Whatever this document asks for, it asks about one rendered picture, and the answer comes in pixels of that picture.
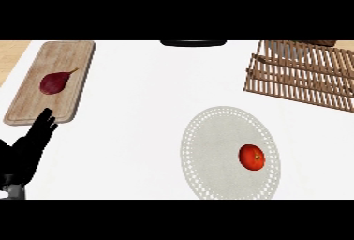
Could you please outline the grey oval placemat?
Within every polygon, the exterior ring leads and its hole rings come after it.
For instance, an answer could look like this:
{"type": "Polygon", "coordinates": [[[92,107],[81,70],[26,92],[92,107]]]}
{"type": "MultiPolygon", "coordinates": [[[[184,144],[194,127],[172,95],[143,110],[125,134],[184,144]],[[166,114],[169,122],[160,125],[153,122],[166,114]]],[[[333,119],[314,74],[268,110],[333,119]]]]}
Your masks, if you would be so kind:
{"type": "Polygon", "coordinates": [[[277,146],[268,129],[243,110],[219,106],[197,113],[181,140],[181,168],[199,199],[271,199],[280,178],[277,146]],[[247,170],[238,161],[243,145],[255,145],[263,167],[247,170]]]}

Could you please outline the orange-red cupcake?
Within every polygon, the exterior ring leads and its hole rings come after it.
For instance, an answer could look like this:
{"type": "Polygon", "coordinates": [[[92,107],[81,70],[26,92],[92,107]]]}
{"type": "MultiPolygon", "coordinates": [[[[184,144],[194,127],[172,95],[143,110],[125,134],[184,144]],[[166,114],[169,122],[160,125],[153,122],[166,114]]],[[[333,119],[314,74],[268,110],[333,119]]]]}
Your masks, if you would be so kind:
{"type": "Polygon", "coordinates": [[[241,166],[249,171],[258,171],[265,165],[263,153],[261,149],[252,144],[244,144],[240,147],[237,157],[241,166]]]}

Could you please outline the wooden cutting board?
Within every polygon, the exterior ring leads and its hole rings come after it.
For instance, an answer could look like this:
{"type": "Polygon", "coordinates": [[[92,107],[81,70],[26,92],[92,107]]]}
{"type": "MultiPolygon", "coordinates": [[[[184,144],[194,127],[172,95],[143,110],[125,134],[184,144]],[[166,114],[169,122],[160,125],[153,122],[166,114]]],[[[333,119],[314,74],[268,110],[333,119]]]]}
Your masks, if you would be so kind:
{"type": "Polygon", "coordinates": [[[53,110],[57,123],[73,119],[94,48],[91,40],[41,45],[4,114],[7,125],[30,125],[45,108],[53,110]]]}

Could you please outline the black round appliance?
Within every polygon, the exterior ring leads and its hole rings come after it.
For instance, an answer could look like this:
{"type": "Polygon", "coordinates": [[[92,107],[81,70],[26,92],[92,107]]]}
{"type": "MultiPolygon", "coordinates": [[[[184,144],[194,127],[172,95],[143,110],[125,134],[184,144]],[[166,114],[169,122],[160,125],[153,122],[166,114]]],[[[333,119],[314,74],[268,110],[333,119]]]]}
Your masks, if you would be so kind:
{"type": "Polygon", "coordinates": [[[160,43],[171,47],[213,47],[222,46],[227,40],[160,40],[160,43]]]}

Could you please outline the wooden slatted tiered shelf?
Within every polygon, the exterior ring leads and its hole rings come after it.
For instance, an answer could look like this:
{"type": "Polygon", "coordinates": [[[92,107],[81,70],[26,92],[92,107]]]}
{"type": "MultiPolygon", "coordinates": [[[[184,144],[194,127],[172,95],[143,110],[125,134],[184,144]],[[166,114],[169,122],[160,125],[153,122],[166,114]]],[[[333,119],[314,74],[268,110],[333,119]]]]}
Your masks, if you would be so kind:
{"type": "Polygon", "coordinates": [[[243,90],[354,113],[354,52],[289,40],[261,40],[243,90]]]}

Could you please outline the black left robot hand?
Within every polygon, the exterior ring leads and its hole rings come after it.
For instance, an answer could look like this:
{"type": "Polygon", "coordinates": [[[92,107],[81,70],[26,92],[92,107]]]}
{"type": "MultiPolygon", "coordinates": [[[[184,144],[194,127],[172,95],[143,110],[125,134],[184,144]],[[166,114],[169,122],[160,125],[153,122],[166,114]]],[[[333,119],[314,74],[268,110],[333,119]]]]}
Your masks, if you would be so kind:
{"type": "Polygon", "coordinates": [[[32,178],[42,151],[57,124],[53,111],[45,108],[32,122],[29,131],[13,145],[0,139],[0,189],[8,185],[25,186],[32,178]]]}

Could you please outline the dark red pear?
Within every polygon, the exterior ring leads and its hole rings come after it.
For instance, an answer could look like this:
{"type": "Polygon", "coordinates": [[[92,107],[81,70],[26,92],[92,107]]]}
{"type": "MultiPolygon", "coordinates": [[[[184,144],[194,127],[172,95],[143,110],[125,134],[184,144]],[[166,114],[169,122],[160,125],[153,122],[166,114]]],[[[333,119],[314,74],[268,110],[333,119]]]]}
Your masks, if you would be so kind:
{"type": "Polygon", "coordinates": [[[72,71],[67,72],[56,72],[47,74],[42,77],[38,85],[39,92],[45,95],[57,94],[63,90],[70,75],[76,70],[78,69],[75,68],[72,71]]]}

